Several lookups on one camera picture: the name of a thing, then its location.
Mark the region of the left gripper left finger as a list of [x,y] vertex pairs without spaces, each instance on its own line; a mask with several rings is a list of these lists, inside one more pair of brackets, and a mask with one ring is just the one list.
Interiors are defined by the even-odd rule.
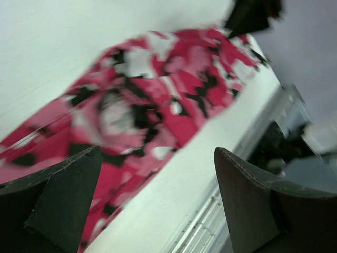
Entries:
[[1,252],[77,252],[102,165],[99,147],[1,185]]

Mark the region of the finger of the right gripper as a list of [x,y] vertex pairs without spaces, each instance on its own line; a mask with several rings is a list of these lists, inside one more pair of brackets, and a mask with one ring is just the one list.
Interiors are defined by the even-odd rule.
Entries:
[[283,14],[282,0],[238,0],[223,25],[228,38],[268,30],[270,19],[278,20]]

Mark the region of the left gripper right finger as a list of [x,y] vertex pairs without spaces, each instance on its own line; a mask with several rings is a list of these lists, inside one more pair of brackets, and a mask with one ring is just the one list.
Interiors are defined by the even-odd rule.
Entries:
[[214,164],[234,252],[336,252],[336,194],[258,168],[225,148]]

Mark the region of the pink camouflage trousers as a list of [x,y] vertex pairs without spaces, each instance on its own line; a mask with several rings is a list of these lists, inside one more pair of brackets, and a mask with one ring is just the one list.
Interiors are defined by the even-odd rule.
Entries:
[[81,239],[100,232],[268,60],[218,27],[148,32],[108,48],[66,92],[1,142],[1,182],[90,146],[103,164]]

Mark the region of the aluminium frame rail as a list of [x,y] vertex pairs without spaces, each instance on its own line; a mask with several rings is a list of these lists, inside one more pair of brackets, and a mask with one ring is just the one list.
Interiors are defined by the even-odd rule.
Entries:
[[274,179],[291,161],[313,155],[302,140],[309,122],[295,86],[280,87],[233,153],[216,149],[216,177],[202,203],[164,252],[264,252],[285,234]]

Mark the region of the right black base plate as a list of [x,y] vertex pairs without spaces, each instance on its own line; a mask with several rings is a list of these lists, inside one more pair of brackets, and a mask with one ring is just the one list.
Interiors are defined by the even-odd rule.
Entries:
[[307,122],[288,129],[285,135],[276,121],[272,121],[258,141],[248,163],[274,175],[292,160],[314,156],[315,153],[302,138]]

